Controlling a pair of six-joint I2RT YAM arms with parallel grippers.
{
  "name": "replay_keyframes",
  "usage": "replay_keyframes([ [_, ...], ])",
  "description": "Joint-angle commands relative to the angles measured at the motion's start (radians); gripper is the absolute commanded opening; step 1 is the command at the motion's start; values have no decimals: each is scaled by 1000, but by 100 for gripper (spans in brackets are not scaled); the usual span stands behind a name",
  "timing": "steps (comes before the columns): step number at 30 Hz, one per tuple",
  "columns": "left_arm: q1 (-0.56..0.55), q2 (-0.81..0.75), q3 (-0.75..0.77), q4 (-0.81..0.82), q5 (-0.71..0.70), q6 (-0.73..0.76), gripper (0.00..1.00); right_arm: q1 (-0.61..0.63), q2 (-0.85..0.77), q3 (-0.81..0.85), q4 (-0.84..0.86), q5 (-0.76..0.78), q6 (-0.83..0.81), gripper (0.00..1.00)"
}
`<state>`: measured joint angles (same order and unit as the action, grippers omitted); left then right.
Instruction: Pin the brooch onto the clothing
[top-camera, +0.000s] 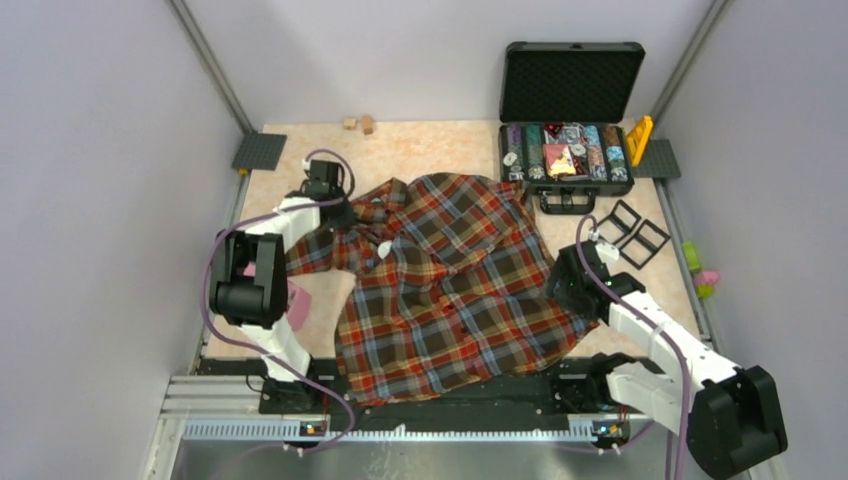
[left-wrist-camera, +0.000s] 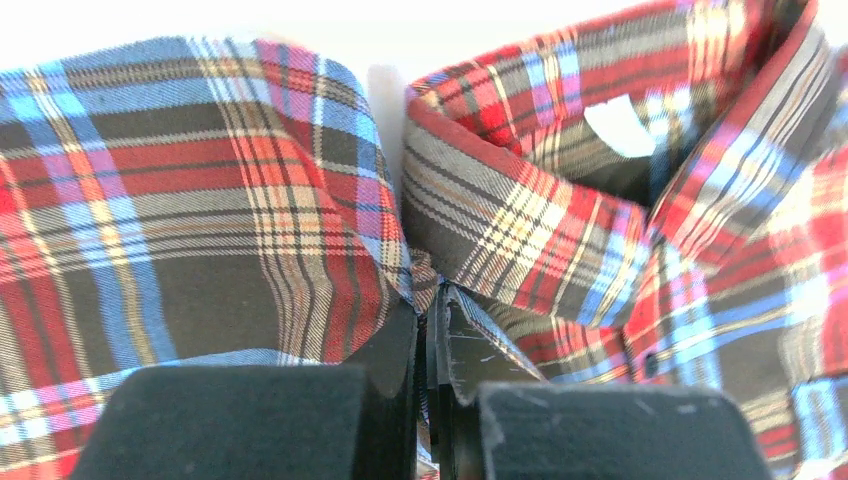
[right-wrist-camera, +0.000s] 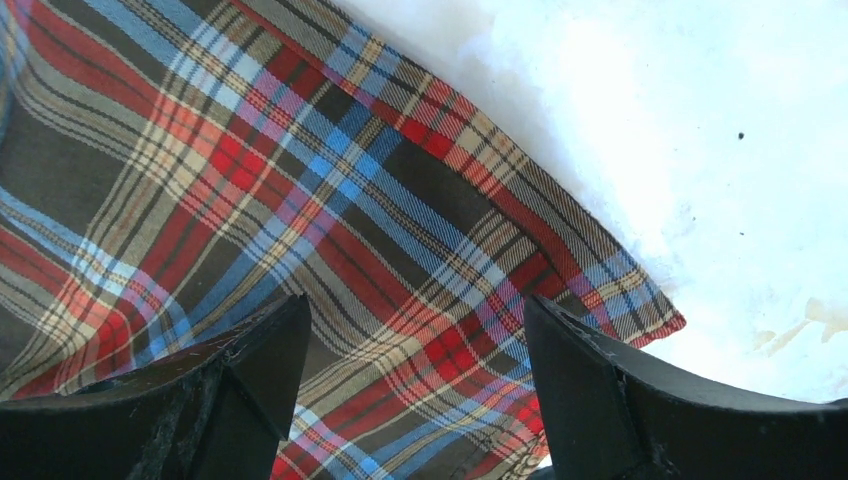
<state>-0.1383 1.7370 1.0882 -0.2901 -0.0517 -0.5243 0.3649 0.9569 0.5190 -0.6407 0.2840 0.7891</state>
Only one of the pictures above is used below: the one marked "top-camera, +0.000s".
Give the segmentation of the plaid flannel shirt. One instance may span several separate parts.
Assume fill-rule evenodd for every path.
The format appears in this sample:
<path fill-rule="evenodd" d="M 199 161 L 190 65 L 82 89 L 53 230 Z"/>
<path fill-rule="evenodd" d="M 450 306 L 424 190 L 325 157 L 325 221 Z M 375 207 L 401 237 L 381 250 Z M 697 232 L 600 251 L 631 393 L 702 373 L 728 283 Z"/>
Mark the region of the plaid flannel shirt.
<path fill-rule="evenodd" d="M 596 322 L 546 295 L 553 258 L 522 183 L 435 173 L 355 199 L 357 222 L 307 234 L 290 275 L 351 273 L 335 352 L 351 400 L 421 401 L 544 370 Z M 384 259 L 377 246 L 390 241 Z"/>

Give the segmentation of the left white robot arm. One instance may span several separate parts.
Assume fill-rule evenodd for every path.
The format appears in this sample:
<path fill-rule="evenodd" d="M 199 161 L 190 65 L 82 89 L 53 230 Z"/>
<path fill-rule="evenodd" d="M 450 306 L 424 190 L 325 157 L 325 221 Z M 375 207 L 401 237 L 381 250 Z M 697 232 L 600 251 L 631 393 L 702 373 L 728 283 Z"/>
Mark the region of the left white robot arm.
<path fill-rule="evenodd" d="M 355 221 L 355 177 L 348 162 L 320 149 L 303 165 L 300 187 L 270 213 L 219 234 L 204 289 L 211 312 L 257 348 L 267 369 L 264 389 L 282 391 L 283 401 L 302 414 L 317 407 L 321 388 L 306 377 L 312 357 L 295 337 L 312 299 L 289 282 L 286 254 L 309 233 Z"/>

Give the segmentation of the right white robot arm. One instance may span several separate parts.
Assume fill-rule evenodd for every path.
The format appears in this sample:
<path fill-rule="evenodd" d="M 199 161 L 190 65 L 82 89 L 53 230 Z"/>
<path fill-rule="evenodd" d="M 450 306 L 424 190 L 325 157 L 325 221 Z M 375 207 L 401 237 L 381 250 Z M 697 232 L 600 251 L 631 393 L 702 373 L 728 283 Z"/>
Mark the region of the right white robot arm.
<path fill-rule="evenodd" d="M 729 479 L 788 448 L 773 376 L 744 368 L 675 321 L 632 275 L 612 275 L 617 248 L 603 239 L 561 249 L 546 284 L 561 306 L 627 336 L 658 367 L 626 354 L 598 354 L 586 385 L 600 412 L 632 407 L 684 440 L 712 479 Z"/>

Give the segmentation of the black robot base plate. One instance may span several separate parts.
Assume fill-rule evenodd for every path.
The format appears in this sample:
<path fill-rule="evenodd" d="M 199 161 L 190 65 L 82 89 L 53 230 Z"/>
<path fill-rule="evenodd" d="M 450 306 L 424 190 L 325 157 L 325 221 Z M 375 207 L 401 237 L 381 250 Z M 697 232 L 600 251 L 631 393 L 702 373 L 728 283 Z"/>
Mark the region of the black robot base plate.
<path fill-rule="evenodd" d="M 589 374 L 593 366 L 588 358 L 566 359 L 540 373 L 500 375 L 435 399 L 378 406 L 356 405 L 351 399 L 339 403 L 300 383 L 285 386 L 268 376 L 260 359 L 203 359 L 196 372 L 258 381 L 253 390 L 260 396 L 261 414 L 315 414 L 353 433 L 398 427 L 421 433 L 506 433 L 567 430 L 583 418 L 605 424 L 629 419 L 635 409 L 605 398 L 599 380 Z"/>

